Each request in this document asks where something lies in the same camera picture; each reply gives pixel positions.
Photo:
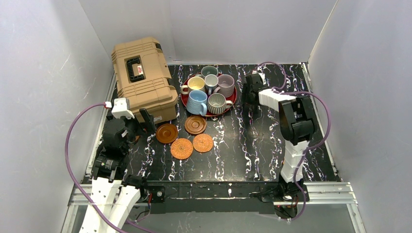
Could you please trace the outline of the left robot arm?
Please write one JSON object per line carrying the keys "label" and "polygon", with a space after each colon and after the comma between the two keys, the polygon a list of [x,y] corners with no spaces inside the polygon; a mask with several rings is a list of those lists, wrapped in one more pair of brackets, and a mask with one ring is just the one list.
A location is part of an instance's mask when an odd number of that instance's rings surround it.
{"label": "left robot arm", "polygon": [[129,111],[116,110],[106,121],[91,173],[92,202],[86,210],[81,233],[118,233],[144,194],[142,177],[124,177],[127,155],[138,136],[154,131],[154,117],[140,109],[143,123]]}

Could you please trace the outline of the woven rattan coaster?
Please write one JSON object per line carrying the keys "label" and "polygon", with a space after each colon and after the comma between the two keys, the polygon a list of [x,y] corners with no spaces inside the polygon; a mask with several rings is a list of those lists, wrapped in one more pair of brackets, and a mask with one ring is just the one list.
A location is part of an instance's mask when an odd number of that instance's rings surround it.
{"label": "woven rattan coaster", "polygon": [[214,141],[208,134],[202,133],[194,137],[193,147],[197,152],[204,153],[212,150]]}
{"label": "woven rattan coaster", "polygon": [[188,159],[193,153],[193,144],[185,138],[176,139],[171,145],[171,154],[179,160]]}

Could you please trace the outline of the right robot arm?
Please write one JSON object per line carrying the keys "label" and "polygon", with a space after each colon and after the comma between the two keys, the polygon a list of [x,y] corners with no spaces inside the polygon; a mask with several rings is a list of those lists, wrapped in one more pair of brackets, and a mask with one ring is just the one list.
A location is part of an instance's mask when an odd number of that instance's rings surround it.
{"label": "right robot arm", "polygon": [[300,181],[303,178],[301,160],[317,129],[310,97],[276,93],[255,73],[245,77],[241,101],[253,106],[267,106],[279,113],[280,131],[285,140],[281,178],[286,183]]}

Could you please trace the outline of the dark wooden coaster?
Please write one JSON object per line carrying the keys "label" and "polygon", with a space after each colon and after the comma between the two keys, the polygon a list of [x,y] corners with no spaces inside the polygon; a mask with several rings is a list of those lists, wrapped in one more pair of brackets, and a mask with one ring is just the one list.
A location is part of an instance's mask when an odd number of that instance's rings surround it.
{"label": "dark wooden coaster", "polygon": [[202,116],[189,116],[185,121],[185,130],[192,135],[198,135],[206,130],[207,122]]}

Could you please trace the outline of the brown wooden coaster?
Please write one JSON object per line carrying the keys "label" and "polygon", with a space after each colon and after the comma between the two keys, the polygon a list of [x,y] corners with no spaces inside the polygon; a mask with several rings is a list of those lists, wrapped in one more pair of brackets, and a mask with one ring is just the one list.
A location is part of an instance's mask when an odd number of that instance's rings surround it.
{"label": "brown wooden coaster", "polygon": [[173,124],[162,124],[156,130],[156,138],[160,143],[169,144],[178,137],[177,127]]}

